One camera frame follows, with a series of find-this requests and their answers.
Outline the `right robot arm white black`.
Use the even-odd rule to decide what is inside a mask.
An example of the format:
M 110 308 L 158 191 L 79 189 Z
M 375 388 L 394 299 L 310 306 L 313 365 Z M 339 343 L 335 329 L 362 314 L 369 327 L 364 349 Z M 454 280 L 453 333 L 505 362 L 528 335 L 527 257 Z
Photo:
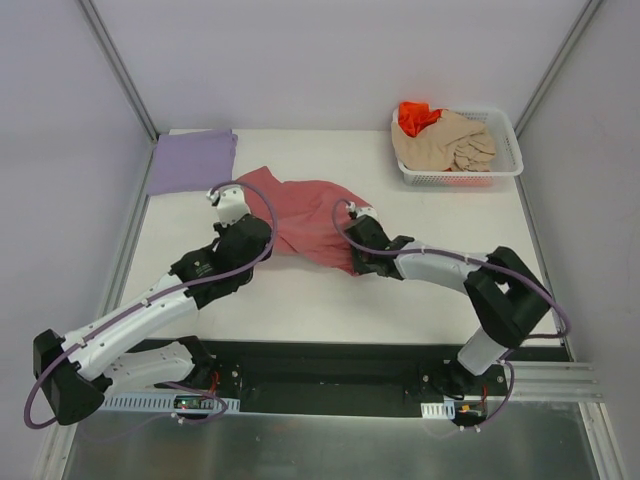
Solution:
M 461 400 L 481 388 L 489 367 L 520 347 L 551 309 L 546 289 L 508 247 L 469 257 L 410 236 L 391 239 L 374 216 L 360 210 L 349 217 L 342 232 L 356 274 L 425 281 L 470 300 L 478 329 L 455 359 L 429 374 L 431 387 L 443 396 Z

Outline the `pink t shirt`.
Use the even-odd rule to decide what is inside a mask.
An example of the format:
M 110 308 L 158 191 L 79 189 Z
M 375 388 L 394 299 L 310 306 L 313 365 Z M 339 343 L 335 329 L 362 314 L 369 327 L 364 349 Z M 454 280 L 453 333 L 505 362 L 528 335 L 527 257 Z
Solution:
M 317 265 L 355 274 L 351 247 L 336 231 L 332 211 L 341 199 L 358 207 L 367 207 L 368 202 L 328 181 L 280 181 L 266 166 L 239 180 L 260 190 L 272 205 L 278 222 L 277 254 L 299 255 Z

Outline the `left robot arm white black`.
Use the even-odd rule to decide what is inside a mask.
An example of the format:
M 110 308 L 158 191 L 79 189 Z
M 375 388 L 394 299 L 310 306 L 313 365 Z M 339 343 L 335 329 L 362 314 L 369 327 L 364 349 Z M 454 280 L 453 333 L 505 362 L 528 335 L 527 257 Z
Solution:
M 78 423 L 107 399 L 139 387 L 216 390 L 216 362 L 195 335 L 153 350 L 132 350 L 150 334 L 249 283 L 254 266 L 271 255 L 277 221 L 246 214 L 214 228 L 217 238 L 184 254 L 129 304 L 64 335 L 48 329 L 34 338 L 32 390 L 45 396 L 53 422 Z

